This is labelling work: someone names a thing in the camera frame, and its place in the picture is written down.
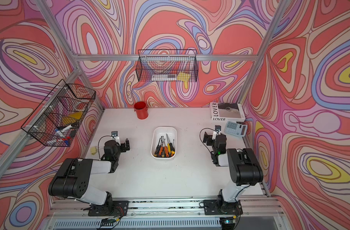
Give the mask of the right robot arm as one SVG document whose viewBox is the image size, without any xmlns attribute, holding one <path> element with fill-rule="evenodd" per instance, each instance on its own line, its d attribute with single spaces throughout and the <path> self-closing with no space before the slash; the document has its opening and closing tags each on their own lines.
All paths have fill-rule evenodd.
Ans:
<svg viewBox="0 0 350 230">
<path fill-rule="evenodd" d="M 204 133 L 200 139 L 206 146 L 212 147 L 210 156 L 218 167 L 227 167 L 230 181 L 219 191 L 215 200 L 204 200 L 206 215 L 241 215 L 243 213 L 240 196 L 251 186 L 263 181 L 261 166 L 251 148 L 228 149 L 227 137 L 216 131 L 209 135 Z"/>
</svg>

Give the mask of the orange black screwdriver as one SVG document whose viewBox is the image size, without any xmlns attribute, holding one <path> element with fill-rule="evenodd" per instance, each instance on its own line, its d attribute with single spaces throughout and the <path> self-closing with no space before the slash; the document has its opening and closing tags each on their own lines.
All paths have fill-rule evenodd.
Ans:
<svg viewBox="0 0 350 230">
<path fill-rule="evenodd" d="M 160 151 L 158 153 L 158 157 L 162 158 L 163 157 L 163 152 L 164 152 L 164 147 L 163 147 L 163 137 L 161 137 L 161 146 L 160 146 Z"/>
</svg>

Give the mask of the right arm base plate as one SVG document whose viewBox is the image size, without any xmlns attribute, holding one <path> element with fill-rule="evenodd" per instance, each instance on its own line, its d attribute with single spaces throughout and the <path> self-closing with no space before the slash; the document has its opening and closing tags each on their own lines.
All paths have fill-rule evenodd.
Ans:
<svg viewBox="0 0 350 230">
<path fill-rule="evenodd" d="M 203 208 L 205 215 L 243 215 L 240 201 L 228 203 L 216 199 L 209 199 L 203 201 Z"/>
</svg>

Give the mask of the white plastic storage box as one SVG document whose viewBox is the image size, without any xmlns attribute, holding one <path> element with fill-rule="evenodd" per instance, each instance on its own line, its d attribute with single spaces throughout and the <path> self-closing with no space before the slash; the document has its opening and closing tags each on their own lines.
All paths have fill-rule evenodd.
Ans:
<svg viewBox="0 0 350 230">
<path fill-rule="evenodd" d="M 151 156 L 155 160 L 169 161 L 176 155 L 177 130 L 174 127 L 157 127 L 153 132 Z"/>
</svg>

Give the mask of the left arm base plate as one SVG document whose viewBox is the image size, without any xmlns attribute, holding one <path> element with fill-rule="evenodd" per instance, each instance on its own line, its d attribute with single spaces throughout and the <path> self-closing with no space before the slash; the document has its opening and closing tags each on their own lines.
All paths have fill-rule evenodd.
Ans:
<svg viewBox="0 0 350 230">
<path fill-rule="evenodd" d="M 103 217 L 103 216 L 114 216 L 123 217 L 127 215 L 129 201 L 118 200 L 109 201 L 104 205 L 90 205 L 88 210 L 88 216 L 90 217 Z"/>
</svg>

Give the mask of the black yellow-tip screwdriver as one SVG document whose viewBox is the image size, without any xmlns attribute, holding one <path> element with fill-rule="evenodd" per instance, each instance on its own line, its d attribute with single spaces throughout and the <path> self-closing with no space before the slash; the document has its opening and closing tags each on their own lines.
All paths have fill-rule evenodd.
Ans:
<svg viewBox="0 0 350 230">
<path fill-rule="evenodd" d="M 175 155 L 175 148 L 174 148 L 173 144 L 170 142 L 170 138 L 169 138 L 168 134 L 166 134 L 166 138 L 168 141 L 168 151 L 170 153 L 170 157 L 173 157 Z"/>
</svg>

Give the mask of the orange screwdriver long shaft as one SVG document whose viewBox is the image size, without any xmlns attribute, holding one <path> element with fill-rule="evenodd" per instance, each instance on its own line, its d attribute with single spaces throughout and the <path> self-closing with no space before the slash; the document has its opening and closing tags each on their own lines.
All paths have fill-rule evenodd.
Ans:
<svg viewBox="0 0 350 230">
<path fill-rule="evenodd" d="M 162 137 L 163 137 L 163 147 L 164 147 L 164 152 L 165 152 L 165 154 L 164 154 L 163 157 L 168 158 L 168 157 L 170 156 L 170 155 L 169 155 L 169 150 L 168 150 L 168 147 L 167 147 L 167 145 L 166 145 L 166 143 L 165 143 L 164 136 L 162 136 Z"/>
</svg>

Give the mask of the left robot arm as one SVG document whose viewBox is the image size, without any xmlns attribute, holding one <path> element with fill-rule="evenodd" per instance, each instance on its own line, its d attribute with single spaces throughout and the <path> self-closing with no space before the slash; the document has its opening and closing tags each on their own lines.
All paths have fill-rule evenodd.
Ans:
<svg viewBox="0 0 350 230">
<path fill-rule="evenodd" d="M 112 194 L 89 184 L 91 175 L 112 174 L 117 170 L 120 154 L 130 150 L 128 139 L 119 143 L 115 139 L 104 145 L 100 160 L 65 159 L 48 186 L 50 196 L 75 199 L 90 206 L 86 208 L 90 217 L 127 215 L 128 201 L 114 201 Z"/>
</svg>

